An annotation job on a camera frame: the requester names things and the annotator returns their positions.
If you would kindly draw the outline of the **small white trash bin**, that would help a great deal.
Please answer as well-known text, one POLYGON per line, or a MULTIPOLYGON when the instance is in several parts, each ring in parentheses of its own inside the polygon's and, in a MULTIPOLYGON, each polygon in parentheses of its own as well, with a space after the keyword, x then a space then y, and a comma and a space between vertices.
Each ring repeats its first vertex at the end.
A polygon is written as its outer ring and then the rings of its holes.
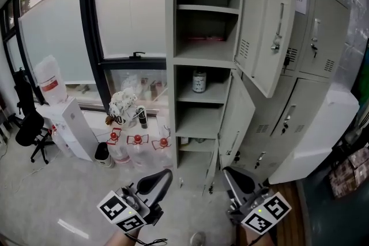
POLYGON ((94 155, 95 161, 105 168, 113 168, 114 161, 109 153, 108 145, 106 142, 100 142, 97 146, 94 155))

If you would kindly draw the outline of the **person's right forearm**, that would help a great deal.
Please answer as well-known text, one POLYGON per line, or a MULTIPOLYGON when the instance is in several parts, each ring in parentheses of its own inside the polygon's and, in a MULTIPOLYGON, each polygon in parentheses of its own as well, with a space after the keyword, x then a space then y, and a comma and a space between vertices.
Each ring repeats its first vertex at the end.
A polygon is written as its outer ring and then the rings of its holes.
POLYGON ((275 246, 269 233, 258 235, 254 232, 244 231, 240 235, 238 246, 275 246))

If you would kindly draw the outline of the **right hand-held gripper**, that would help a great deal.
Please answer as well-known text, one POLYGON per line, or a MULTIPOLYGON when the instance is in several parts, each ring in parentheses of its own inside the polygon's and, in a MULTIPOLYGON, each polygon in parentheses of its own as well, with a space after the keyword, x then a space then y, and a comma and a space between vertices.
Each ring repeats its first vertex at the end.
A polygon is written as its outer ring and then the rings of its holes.
POLYGON ((263 235, 279 223, 290 211, 291 205, 279 193, 263 186, 256 175, 242 168, 223 169, 227 194, 232 204, 227 214, 231 222, 263 235), (247 202, 243 198, 252 196, 247 202))

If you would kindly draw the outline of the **black window frame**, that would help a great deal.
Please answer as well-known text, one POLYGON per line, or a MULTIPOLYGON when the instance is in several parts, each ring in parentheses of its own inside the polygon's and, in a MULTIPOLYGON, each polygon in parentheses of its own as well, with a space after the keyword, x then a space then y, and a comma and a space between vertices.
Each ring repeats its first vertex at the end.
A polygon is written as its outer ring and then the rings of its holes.
POLYGON ((164 0, 0 0, 1 73, 24 70, 34 101, 46 101, 35 66, 52 55, 69 94, 87 110, 108 110, 132 87, 137 104, 167 108, 164 0), (129 59, 136 51, 141 59, 129 59))

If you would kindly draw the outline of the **brown patterned cardboard box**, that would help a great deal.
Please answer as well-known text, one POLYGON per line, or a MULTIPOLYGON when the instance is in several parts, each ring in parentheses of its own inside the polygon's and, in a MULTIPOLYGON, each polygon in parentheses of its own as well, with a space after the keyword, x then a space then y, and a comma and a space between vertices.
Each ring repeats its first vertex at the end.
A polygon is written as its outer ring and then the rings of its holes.
POLYGON ((347 157, 329 173, 333 196, 342 198, 354 192, 369 178, 369 146, 365 146, 347 157))

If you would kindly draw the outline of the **person's right shoe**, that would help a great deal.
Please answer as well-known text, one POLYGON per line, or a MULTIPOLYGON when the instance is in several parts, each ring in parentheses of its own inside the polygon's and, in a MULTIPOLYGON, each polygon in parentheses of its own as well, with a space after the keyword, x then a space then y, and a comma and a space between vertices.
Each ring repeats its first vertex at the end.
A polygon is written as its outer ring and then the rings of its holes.
POLYGON ((205 246, 206 235, 204 232, 194 233, 190 238, 190 246, 205 246))

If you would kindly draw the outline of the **black thermos bottle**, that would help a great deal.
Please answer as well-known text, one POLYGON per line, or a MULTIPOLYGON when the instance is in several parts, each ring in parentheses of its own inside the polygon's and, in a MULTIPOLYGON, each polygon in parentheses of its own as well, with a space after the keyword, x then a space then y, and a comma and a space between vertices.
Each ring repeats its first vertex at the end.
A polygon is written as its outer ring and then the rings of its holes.
POLYGON ((147 120, 147 114, 146 114, 146 108, 143 105, 140 105, 137 107, 136 112, 138 121, 141 125, 141 128, 147 129, 148 128, 148 120, 147 120))

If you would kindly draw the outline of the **silver foil sheet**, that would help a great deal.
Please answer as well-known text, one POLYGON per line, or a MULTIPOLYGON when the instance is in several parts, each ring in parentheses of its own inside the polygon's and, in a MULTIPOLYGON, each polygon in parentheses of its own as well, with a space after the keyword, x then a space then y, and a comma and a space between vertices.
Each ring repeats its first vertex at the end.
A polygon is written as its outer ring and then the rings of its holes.
POLYGON ((362 64, 369 38, 369 8, 359 0, 345 0, 351 8, 344 52, 344 81, 351 89, 362 64))

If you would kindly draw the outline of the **black office chair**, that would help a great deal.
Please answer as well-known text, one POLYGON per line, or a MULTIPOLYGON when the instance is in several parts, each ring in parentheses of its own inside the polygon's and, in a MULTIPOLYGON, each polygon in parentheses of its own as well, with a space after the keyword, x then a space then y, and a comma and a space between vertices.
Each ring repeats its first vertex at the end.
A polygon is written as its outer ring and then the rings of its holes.
POLYGON ((19 69, 19 71, 13 74, 13 78, 15 83, 14 89, 19 99, 17 103, 19 115, 24 115, 24 118, 20 119, 16 113, 13 113, 8 118, 10 122, 13 122, 19 128, 15 137, 16 142, 24 147, 34 145, 36 148, 31 155, 31 162, 35 162, 34 157, 40 151, 43 161, 47 165, 49 161, 46 159, 44 148, 54 144, 53 141, 47 141, 51 136, 51 132, 48 130, 42 135, 44 118, 36 110, 32 87, 26 78, 25 71, 19 69))

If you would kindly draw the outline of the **clear water jug red cap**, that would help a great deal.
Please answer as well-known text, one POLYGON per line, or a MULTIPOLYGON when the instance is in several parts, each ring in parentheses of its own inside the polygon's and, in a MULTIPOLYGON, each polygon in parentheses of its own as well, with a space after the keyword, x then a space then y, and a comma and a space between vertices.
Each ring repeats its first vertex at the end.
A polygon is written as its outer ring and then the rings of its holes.
POLYGON ((57 145, 57 147, 66 157, 73 156, 72 150, 69 148, 68 144, 62 138, 61 134, 58 132, 57 128, 54 125, 52 125, 51 137, 52 141, 57 145))
POLYGON ((164 169, 172 169, 172 151, 171 151, 171 137, 163 137, 159 140, 152 140, 152 146, 155 151, 156 161, 158 166, 164 169))
POLYGON ((126 149, 136 170, 147 172, 152 168, 152 153, 149 148, 149 135, 128 135, 126 149))
POLYGON ((130 161, 127 149, 123 145, 121 138, 121 128, 114 127, 110 133, 110 138, 106 142, 108 151, 117 164, 126 164, 130 161))

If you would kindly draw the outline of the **white refrigerator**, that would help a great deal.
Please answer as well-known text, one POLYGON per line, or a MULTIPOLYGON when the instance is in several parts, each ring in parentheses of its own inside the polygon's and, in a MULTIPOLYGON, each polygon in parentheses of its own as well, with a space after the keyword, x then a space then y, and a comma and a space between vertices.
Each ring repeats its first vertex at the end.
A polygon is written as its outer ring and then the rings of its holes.
POLYGON ((332 152, 359 110, 351 91, 339 84, 329 89, 317 115, 303 138, 268 178, 279 184, 307 177, 332 152))

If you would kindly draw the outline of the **flat pink item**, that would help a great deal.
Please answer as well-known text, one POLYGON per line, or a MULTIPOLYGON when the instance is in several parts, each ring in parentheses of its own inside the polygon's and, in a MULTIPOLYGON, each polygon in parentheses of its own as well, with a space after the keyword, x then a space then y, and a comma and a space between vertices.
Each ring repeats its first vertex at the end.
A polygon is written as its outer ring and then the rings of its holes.
POLYGON ((188 41, 224 41, 225 38, 219 36, 201 36, 201 37, 188 37, 188 41))

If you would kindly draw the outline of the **person's left forearm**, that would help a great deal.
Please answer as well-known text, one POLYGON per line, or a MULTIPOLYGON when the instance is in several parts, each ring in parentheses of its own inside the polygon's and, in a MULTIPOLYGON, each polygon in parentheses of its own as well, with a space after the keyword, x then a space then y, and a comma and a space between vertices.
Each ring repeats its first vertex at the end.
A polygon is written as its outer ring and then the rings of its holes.
POLYGON ((135 246, 136 241, 127 237, 120 230, 116 231, 104 244, 104 246, 135 246))

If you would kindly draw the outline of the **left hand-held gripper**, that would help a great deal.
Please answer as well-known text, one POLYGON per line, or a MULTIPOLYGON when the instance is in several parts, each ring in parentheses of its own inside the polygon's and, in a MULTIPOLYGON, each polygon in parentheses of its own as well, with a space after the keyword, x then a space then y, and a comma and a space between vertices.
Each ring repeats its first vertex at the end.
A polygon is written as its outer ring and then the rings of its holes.
POLYGON ((110 191, 97 209, 124 233, 155 225, 163 215, 159 202, 165 197, 172 180, 172 171, 164 169, 139 180, 136 188, 131 185, 110 191))

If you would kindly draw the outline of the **large clear dispenser water bottle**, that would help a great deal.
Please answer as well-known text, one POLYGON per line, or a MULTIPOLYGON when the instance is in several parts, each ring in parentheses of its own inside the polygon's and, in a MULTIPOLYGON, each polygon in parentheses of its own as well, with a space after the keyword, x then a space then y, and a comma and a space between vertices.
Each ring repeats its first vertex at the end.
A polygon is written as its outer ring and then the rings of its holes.
POLYGON ((49 55, 34 68, 37 83, 49 105, 56 105, 67 100, 67 90, 62 79, 57 60, 49 55))

